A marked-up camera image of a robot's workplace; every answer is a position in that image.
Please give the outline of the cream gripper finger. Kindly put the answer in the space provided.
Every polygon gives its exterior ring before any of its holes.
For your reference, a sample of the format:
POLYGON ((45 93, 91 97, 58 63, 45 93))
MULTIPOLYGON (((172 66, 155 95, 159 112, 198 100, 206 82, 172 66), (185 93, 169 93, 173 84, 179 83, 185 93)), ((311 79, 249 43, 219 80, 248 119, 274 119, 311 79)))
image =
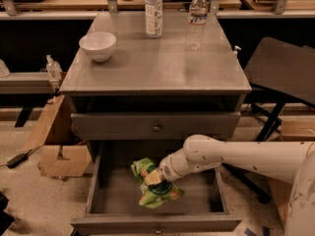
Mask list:
POLYGON ((163 181, 161 170, 159 168, 154 169, 144 178, 144 180, 147 185, 156 185, 161 183, 163 181))

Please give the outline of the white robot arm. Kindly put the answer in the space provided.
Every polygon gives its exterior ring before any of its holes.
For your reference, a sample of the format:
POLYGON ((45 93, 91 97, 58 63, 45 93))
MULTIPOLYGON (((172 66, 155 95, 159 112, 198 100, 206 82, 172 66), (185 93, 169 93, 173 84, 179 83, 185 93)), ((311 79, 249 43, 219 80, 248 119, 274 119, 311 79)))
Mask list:
POLYGON ((284 236, 315 235, 314 142, 221 142, 193 135, 165 157, 145 182, 173 182, 223 163, 290 183, 284 236))

